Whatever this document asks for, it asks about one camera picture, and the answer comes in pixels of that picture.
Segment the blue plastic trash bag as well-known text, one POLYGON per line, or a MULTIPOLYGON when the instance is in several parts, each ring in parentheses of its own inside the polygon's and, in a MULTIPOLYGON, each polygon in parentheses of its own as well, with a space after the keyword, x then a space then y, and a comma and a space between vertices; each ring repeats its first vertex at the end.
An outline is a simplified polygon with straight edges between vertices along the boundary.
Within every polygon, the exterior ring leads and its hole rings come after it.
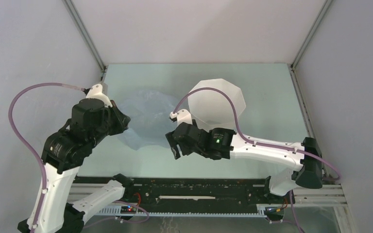
POLYGON ((165 134, 173 131, 169 113, 179 100, 156 90, 138 90, 118 103, 119 109, 131 120, 129 129, 117 138, 129 148, 146 146, 169 148, 165 134))

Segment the white trash bin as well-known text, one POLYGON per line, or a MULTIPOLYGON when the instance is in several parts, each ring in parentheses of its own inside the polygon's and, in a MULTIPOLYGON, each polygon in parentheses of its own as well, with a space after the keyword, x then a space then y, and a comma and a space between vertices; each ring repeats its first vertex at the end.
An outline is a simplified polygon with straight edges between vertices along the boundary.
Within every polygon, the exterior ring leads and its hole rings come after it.
POLYGON ((213 90, 202 90, 187 98, 189 112, 198 127, 206 131, 214 128, 234 130, 236 124, 231 104, 235 108, 237 117, 246 108, 241 89, 224 79, 211 79, 198 82, 192 91, 205 87, 217 89, 225 95, 213 90))

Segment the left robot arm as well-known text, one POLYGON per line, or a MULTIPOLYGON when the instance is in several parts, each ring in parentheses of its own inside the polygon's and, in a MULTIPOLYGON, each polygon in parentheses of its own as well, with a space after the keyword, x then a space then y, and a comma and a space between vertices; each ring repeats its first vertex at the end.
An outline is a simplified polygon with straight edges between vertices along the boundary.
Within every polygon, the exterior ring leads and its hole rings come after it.
POLYGON ((46 184, 38 196, 28 219, 18 224, 22 233, 79 233, 97 212, 108 204, 129 202, 134 196, 132 181, 122 174, 105 186, 73 203, 69 192, 84 159, 107 136, 128 129, 130 117, 112 101, 88 98, 71 110, 71 118, 49 136, 41 155, 46 184))

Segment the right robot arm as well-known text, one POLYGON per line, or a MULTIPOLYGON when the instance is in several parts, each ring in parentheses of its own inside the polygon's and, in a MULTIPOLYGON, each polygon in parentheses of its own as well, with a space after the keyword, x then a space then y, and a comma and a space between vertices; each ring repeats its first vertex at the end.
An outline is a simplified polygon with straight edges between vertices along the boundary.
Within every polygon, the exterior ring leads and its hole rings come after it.
POLYGON ((250 159, 284 166, 283 171, 266 179, 263 197, 270 203, 297 187, 323 186, 321 151, 314 138, 284 143, 239 135, 231 129, 207 132, 185 122, 165 137, 175 159, 196 153, 211 160, 250 159))

